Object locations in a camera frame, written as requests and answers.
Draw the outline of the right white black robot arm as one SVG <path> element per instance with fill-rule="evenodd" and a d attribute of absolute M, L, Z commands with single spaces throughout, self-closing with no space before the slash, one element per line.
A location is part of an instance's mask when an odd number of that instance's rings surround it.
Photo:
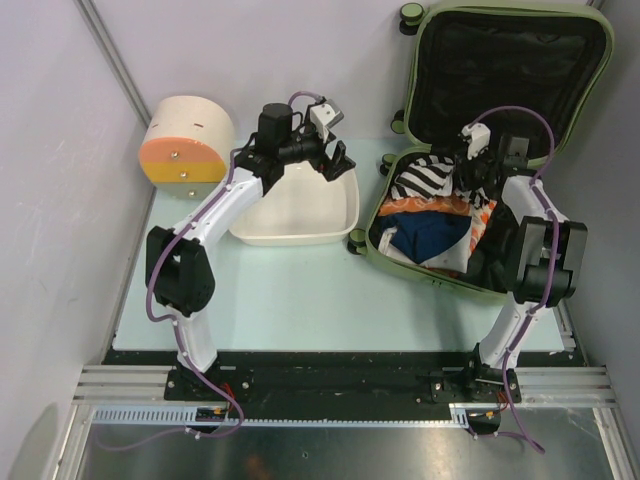
<path fill-rule="evenodd" d="M 538 171 L 527 167 L 529 140 L 503 134 L 494 158 L 483 165 L 497 211 L 483 239 L 504 236 L 500 285 L 506 301 L 489 333 L 454 378 L 473 401 L 511 391 L 514 369 L 540 316 L 572 296 L 577 287 L 588 229 L 553 204 Z"/>

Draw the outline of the white rectangular plastic basin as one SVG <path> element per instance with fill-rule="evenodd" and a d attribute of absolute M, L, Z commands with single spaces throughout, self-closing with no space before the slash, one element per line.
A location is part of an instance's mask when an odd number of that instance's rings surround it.
<path fill-rule="evenodd" d="M 356 171 L 328 182 L 307 162 L 288 165 L 283 177 L 230 227 L 252 246 L 307 246 L 343 240 L 360 213 Z"/>

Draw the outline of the orange bunny pattern towel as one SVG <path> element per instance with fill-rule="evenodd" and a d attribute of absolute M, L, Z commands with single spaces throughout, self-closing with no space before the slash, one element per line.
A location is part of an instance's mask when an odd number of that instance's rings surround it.
<path fill-rule="evenodd" d="M 420 213 L 426 211 L 469 216 L 471 206 L 468 202 L 455 196 L 433 197 L 431 199 L 405 197 L 397 200 L 385 200 L 378 210 L 378 215 L 389 216 L 398 213 Z"/>

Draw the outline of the cream drawer box orange fronts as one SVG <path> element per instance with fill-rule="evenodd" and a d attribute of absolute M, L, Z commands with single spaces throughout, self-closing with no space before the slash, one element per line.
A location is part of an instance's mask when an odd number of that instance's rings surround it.
<path fill-rule="evenodd" d="M 138 151 L 147 179 L 180 199 L 202 200 L 224 179 L 235 128 L 219 104 L 204 97 L 161 100 Z"/>

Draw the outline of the black white striped garment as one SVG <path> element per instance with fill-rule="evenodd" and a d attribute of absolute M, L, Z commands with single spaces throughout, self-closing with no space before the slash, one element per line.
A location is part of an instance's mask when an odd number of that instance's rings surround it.
<path fill-rule="evenodd" d="M 453 159 L 437 155 L 419 157 L 410 162 L 395 177 L 389 196 L 392 200 L 454 197 L 474 208 L 484 208 L 492 202 L 483 188 L 470 189 L 464 185 Z"/>

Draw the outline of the green hard-shell suitcase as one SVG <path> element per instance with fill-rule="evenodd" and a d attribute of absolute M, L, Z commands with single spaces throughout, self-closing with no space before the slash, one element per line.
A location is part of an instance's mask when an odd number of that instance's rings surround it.
<path fill-rule="evenodd" d="M 423 154 L 449 153 L 467 121 L 497 134 L 496 158 L 524 138 L 524 157 L 504 178 L 545 168 L 568 142 L 614 50 L 611 23 L 588 5 L 511 1 L 407 4 L 400 32 L 415 40 L 405 107 L 392 130 L 410 147 L 387 154 L 380 171 L 396 180 Z"/>

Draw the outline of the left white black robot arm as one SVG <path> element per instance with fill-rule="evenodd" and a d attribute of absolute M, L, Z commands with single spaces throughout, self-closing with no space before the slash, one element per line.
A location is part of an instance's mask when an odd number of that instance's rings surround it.
<path fill-rule="evenodd" d="M 214 397 L 220 374 L 210 367 L 217 349 L 202 315 L 216 289 L 214 249 L 232 224 L 265 197 L 289 165 L 306 163 L 334 182 L 355 167 L 332 129 L 344 117 L 334 101 L 316 98 L 300 124 L 290 103 L 263 106 L 247 142 L 230 153 L 222 182 L 181 221 L 153 227 L 146 237 L 145 313 L 154 323 L 170 323 L 179 362 L 190 369 L 186 387 L 197 398 Z"/>

